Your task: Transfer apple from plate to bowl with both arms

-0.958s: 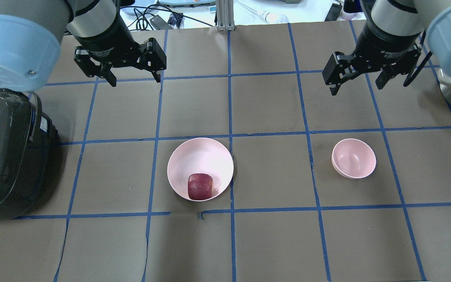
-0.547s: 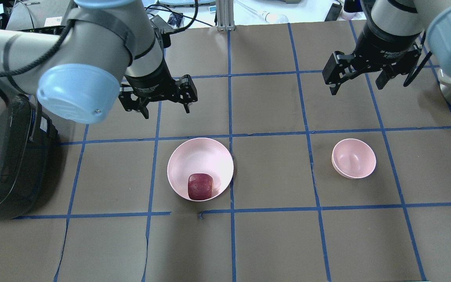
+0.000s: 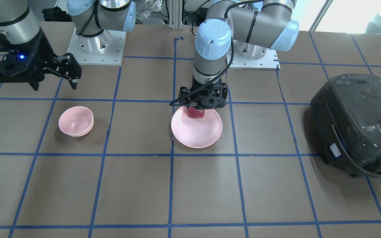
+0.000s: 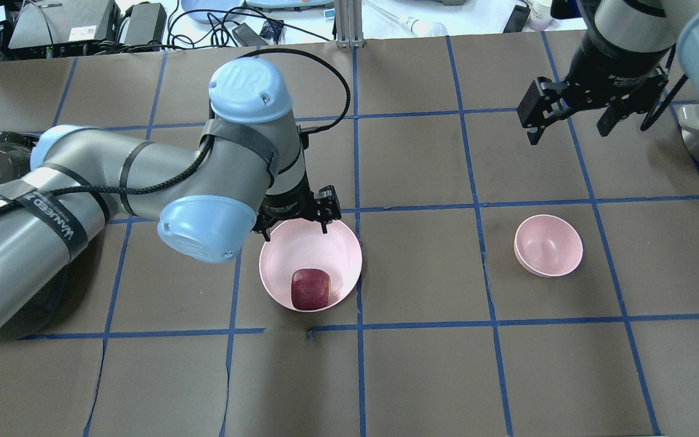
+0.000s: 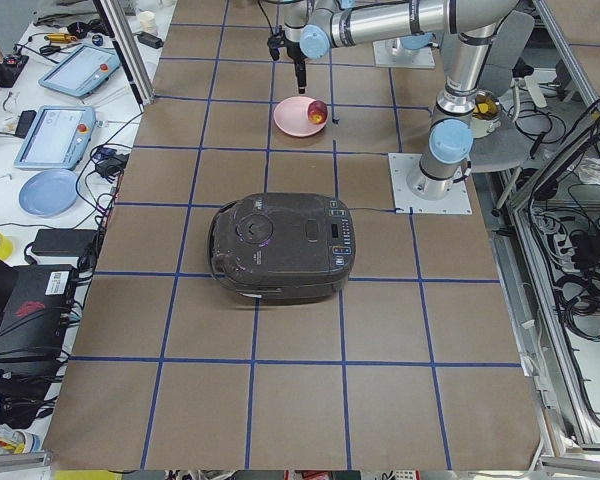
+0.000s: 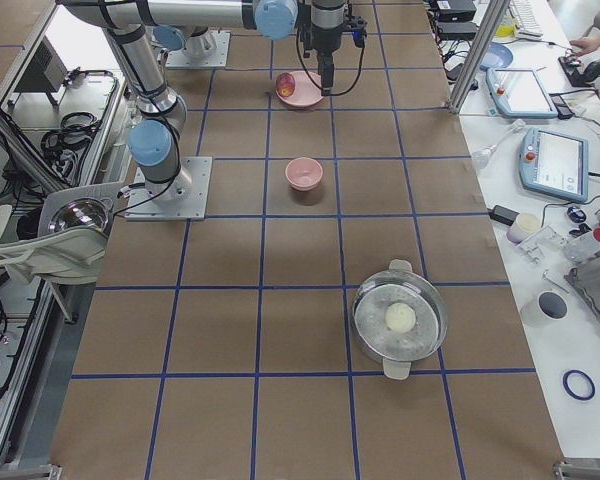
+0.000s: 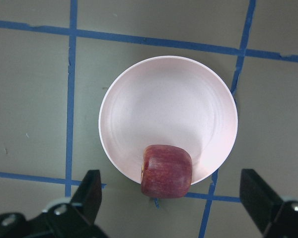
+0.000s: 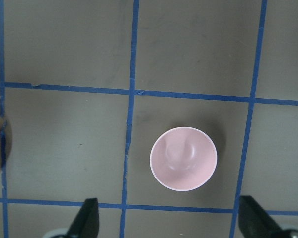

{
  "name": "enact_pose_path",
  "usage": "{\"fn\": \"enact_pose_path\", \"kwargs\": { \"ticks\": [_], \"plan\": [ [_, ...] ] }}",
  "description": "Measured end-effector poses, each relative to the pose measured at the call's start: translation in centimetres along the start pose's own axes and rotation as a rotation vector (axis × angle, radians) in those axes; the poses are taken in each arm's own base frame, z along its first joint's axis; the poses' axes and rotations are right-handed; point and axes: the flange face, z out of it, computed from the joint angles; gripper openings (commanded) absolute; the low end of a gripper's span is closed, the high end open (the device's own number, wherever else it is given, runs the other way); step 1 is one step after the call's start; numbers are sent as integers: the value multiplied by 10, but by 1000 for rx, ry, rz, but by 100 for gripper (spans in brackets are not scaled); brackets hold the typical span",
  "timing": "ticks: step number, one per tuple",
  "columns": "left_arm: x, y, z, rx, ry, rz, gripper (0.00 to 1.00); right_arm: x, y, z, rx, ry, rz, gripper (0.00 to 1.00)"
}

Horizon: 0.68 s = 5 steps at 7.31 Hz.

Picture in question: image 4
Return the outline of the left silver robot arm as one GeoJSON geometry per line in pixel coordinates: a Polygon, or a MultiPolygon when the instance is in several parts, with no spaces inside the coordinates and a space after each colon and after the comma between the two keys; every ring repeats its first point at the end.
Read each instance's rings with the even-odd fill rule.
{"type": "Polygon", "coordinates": [[[255,50],[208,83],[210,116],[197,151],[75,125],[42,133],[30,172],[0,185],[0,328],[86,249],[114,215],[157,222],[174,251],[225,263],[250,232],[292,219],[342,216],[336,189],[311,190],[309,135],[280,70],[255,50]]]}

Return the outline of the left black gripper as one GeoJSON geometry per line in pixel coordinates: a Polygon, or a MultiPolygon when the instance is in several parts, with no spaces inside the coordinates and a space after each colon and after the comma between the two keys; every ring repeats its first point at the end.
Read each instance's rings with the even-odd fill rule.
{"type": "Polygon", "coordinates": [[[314,192],[306,176],[294,188],[281,194],[266,194],[258,209],[252,231],[270,241],[270,229],[278,222],[303,219],[319,222],[322,234],[328,233],[333,221],[340,220],[339,197],[333,185],[314,192]]]}

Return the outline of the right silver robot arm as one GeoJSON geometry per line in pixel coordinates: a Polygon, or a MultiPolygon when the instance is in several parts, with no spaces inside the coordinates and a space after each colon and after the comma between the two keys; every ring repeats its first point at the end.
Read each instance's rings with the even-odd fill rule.
{"type": "Polygon", "coordinates": [[[638,113],[648,123],[668,84],[666,55],[677,59],[699,97],[699,1],[579,1],[586,24],[560,82],[537,77],[516,109],[535,146],[547,127],[575,113],[603,110],[601,136],[638,113]]]}

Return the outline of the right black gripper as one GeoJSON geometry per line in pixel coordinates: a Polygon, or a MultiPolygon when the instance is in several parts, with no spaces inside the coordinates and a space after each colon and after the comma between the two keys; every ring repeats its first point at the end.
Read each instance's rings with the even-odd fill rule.
{"type": "Polygon", "coordinates": [[[596,46],[580,47],[563,80],[535,78],[517,106],[529,143],[537,146],[547,127],[588,110],[604,111],[596,123],[602,137],[633,113],[644,114],[641,130],[649,129],[665,108],[660,98],[669,66],[661,61],[668,53],[619,50],[611,56],[596,46]]]}

